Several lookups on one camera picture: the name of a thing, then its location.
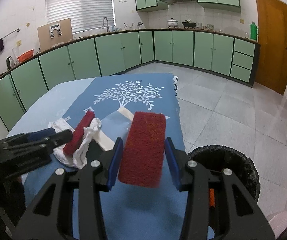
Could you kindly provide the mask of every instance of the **window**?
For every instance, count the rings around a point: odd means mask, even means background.
[[[73,33],[102,27],[105,16],[114,25],[112,0],[46,0],[46,7],[48,23],[71,18]]]

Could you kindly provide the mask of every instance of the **green thermos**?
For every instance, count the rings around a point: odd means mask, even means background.
[[[259,30],[258,30],[255,22],[252,22],[250,24],[250,39],[257,41],[258,33],[259,33]]]

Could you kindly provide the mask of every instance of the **orange bowl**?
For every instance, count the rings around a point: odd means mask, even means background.
[[[34,51],[34,49],[29,50],[29,51],[23,53],[21,56],[19,56],[18,57],[19,62],[22,63],[25,60],[30,59],[33,56],[33,51]]]

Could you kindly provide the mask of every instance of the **black trash bag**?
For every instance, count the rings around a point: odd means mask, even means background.
[[[260,193],[259,175],[254,162],[243,153],[226,146],[209,145],[194,149],[188,153],[188,156],[209,170],[231,169],[254,200],[258,201]]]

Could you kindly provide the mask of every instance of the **towel rack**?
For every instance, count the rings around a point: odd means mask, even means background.
[[[19,32],[20,30],[21,30],[21,29],[20,29],[20,28],[18,28],[18,29],[16,29],[16,30],[14,30],[13,32],[8,33],[5,37],[9,36],[11,33]]]

